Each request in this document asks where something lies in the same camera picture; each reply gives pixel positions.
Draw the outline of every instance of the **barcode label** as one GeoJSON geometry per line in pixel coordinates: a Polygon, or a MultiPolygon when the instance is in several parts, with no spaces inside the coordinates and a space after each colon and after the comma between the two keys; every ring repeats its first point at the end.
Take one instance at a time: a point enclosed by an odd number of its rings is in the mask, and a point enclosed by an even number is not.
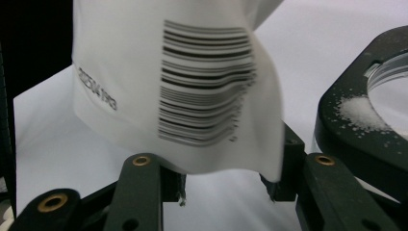
{"type": "Polygon", "coordinates": [[[190,146],[234,141],[255,65],[244,28],[166,21],[159,137],[190,146]]]}

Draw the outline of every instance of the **black plastic bracket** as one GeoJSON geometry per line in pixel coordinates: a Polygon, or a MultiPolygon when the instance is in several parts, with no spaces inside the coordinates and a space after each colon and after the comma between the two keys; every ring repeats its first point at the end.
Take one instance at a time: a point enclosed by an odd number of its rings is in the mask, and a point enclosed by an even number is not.
{"type": "Polygon", "coordinates": [[[303,140],[285,123],[285,145],[281,179],[277,183],[269,182],[261,175],[261,181],[267,187],[272,201],[295,201],[299,170],[303,166],[306,153],[303,140]]]}
{"type": "Polygon", "coordinates": [[[163,230],[160,164],[152,154],[129,157],[122,168],[106,231],[163,230]]]}
{"type": "Polygon", "coordinates": [[[337,158],[310,154],[296,205],[302,230],[399,230],[337,158]]]}
{"type": "Polygon", "coordinates": [[[10,228],[11,231],[79,230],[81,198],[74,190],[46,192],[32,200],[10,228]]]}

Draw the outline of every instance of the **white plastic bag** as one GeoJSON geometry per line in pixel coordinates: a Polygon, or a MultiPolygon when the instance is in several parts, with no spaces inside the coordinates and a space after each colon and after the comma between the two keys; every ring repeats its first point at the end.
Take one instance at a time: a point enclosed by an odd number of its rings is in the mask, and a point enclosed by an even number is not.
{"type": "Polygon", "coordinates": [[[77,116],[176,171],[247,168],[279,180],[279,87],[253,34],[278,4],[75,0],[77,116]]]}

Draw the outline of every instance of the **white salt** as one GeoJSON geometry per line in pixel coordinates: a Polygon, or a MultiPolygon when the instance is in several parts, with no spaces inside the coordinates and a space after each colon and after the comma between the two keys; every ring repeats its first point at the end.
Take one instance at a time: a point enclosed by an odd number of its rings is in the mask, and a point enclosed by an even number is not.
{"type": "Polygon", "coordinates": [[[355,129],[365,132],[390,130],[390,127],[375,112],[366,96],[342,99],[338,110],[342,119],[348,120],[355,129]]]}

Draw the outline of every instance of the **brass screw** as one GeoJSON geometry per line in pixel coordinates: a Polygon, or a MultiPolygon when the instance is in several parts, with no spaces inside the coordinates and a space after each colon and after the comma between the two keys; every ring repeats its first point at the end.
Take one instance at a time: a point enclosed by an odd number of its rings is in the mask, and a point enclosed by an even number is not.
{"type": "Polygon", "coordinates": [[[133,165],[137,167],[147,166],[150,163],[150,158],[146,156],[140,156],[133,160],[133,165]]]}
{"type": "Polygon", "coordinates": [[[333,166],[333,165],[336,164],[336,162],[332,158],[330,158],[328,156],[322,156],[322,155],[316,156],[315,160],[319,164],[324,165],[324,166],[333,166]]]}
{"type": "Polygon", "coordinates": [[[38,205],[38,210],[42,213],[56,211],[64,206],[68,201],[68,196],[65,193],[56,193],[43,199],[38,205]]]}

